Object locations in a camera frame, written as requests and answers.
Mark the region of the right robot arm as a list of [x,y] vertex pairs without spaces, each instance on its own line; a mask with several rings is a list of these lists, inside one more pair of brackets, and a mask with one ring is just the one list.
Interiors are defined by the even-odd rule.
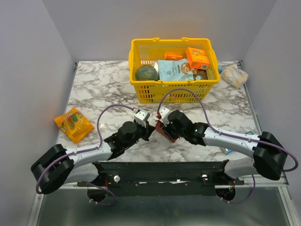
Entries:
[[279,180],[287,155],[278,150],[277,139],[268,132],[260,136],[227,132],[207,123],[193,123],[179,110],[159,111],[164,132],[170,138],[182,137],[193,145],[216,146],[245,155],[245,158],[228,160],[222,170],[217,171],[217,181],[223,185],[238,177],[259,174],[270,180]]

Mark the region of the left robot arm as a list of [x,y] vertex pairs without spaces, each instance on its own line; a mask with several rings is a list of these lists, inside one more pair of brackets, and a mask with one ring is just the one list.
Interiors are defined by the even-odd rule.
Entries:
[[78,167],[96,161],[108,161],[124,154],[140,139],[149,141],[155,127],[136,121],[125,122],[116,133],[102,141],[100,146],[66,149],[61,144],[52,146],[32,166],[31,171],[37,181],[38,194],[50,194],[67,183],[67,178]]

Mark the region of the red paper box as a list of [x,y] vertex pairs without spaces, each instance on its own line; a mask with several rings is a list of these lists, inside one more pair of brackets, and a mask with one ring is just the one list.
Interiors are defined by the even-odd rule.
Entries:
[[174,143],[179,138],[175,135],[170,135],[161,121],[156,121],[155,130],[172,143]]

